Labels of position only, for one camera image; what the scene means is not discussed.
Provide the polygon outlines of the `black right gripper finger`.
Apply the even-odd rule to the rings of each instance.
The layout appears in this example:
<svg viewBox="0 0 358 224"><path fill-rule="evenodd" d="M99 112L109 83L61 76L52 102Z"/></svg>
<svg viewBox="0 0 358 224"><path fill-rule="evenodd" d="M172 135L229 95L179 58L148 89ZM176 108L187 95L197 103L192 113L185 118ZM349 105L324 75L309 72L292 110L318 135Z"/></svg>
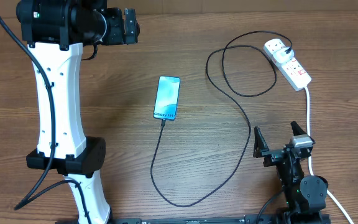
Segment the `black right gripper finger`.
<svg viewBox="0 0 358 224"><path fill-rule="evenodd" d="M269 152L269 147L258 126L254 128L254 150L253 157L264 157Z"/></svg>
<svg viewBox="0 0 358 224"><path fill-rule="evenodd" d="M300 136L306 134L306 132L298 125L296 121L292 121L290 124L294 136Z"/></svg>

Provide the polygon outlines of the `Samsung Galaxy smartphone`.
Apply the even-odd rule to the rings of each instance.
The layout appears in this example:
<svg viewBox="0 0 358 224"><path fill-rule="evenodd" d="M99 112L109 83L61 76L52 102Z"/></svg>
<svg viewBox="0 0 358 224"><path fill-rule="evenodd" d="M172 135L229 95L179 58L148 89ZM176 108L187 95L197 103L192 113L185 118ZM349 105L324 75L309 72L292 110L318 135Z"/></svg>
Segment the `Samsung Galaxy smartphone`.
<svg viewBox="0 0 358 224"><path fill-rule="evenodd" d="M180 83L179 77L161 76L159 78L153 112L155 119L175 120Z"/></svg>

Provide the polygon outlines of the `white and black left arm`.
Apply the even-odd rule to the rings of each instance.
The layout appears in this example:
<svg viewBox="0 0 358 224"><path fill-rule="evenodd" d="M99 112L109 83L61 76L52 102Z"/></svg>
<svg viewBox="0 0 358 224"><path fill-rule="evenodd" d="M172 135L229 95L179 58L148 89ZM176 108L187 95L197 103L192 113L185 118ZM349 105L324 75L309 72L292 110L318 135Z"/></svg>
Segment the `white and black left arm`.
<svg viewBox="0 0 358 224"><path fill-rule="evenodd" d="M32 169L55 169L78 208L78 223L112 223L101 168L106 142L86 136L80 114L79 76L83 49L138 41L133 8L109 8L106 1L21 1L16 8L22 38L32 56L40 132L27 155Z"/></svg>

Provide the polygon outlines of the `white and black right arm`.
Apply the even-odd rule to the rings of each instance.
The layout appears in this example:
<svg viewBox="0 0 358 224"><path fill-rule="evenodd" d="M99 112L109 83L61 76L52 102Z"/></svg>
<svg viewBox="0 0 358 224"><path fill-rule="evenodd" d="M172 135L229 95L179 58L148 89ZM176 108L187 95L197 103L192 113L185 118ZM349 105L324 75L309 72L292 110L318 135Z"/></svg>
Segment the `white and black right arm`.
<svg viewBox="0 0 358 224"><path fill-rule="evenodd" d="M298 125L291 122L293 137L282 149L269 149L259 127L254 128L253 156L262 158L265 167L276 167L282 189L272 196L260 209L256 223L330 223L326 208L328 181L318 175L305 175L301 161L310 157L315 140ZM287 206L279 208L274 215L263 217L267 206L280 194L284 194Z"/></svg>

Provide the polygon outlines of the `white charger adapter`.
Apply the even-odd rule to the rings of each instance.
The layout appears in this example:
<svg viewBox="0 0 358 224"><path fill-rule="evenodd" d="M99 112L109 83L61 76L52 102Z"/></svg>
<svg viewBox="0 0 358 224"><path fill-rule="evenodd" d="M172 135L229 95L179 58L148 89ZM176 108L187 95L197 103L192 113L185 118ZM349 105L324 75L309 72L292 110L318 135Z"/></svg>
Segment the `white charger adapter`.
<svg viewBox="0 0 358 224"><path fill-rule="evenodd" d="M291 60L295 56L295 53L291 48L285 47L273 53L272 56L275 64L281 66Z"/></svg>

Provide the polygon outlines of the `white power strip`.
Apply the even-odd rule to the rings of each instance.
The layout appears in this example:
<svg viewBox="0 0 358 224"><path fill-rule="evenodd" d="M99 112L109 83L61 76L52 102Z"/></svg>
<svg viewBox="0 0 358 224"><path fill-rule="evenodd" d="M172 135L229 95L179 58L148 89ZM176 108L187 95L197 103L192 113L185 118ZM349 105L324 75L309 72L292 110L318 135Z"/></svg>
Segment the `white power strip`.
<svg viewBox="0 0 358 224"><path fill-rule="evenodd" d="M275 64L273 53L285 47L287 46L280 39L272 39L264 44L264 51ZM295 57L281 66L276 65L276 67L295 91L304 89L311 81L311 77Z"/></svg>

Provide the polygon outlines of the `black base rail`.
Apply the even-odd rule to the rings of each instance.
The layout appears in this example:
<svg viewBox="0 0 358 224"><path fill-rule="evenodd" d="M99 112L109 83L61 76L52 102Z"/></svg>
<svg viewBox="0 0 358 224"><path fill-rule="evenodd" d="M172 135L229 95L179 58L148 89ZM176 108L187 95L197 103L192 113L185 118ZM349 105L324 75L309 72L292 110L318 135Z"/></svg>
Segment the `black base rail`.
<svg viewBox="0 0 358 224"><path fill-rule="evenodd" d="M257 215L245 215L244 217L237 218L189 218L189 219L151 219L142 220L140 218L120 218L110 219L107 223L112 224L254 224L256 223ZM78 221L58 221L56 224L74 224ZM259 224L273 224L284 223L279 221L275 215L261 215ZM331 224L329 215L322 215L322 221L295 221L290 223L322 223Z"/></svg>

